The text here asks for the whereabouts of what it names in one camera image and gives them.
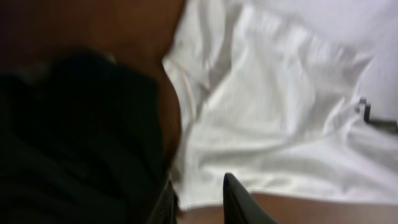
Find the white robot print t-shirt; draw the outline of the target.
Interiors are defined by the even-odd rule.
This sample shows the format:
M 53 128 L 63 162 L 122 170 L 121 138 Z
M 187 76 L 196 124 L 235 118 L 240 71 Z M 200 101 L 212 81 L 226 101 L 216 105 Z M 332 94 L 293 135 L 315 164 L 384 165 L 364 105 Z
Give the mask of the white robot print t-shirt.
M 178 95 L 183 209 L 217 205 L 225 173 L 250 192 L 397 203 L 396 1 L 187 1 L 163 66 Z

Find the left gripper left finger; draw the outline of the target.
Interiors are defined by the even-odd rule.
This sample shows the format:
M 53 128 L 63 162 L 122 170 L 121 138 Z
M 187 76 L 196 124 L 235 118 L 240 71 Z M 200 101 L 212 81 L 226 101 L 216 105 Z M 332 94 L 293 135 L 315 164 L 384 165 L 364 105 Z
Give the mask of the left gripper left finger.
M 172 182 L 167 179 L 146 224 L 177 224 L 178 197 Z

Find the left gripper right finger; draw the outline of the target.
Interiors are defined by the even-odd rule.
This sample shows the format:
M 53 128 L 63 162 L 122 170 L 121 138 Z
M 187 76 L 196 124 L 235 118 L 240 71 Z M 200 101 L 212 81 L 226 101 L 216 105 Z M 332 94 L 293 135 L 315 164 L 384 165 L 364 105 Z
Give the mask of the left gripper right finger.
M 277 224 L 232 173 L 223 179 L 223 211 L 225 224 Z

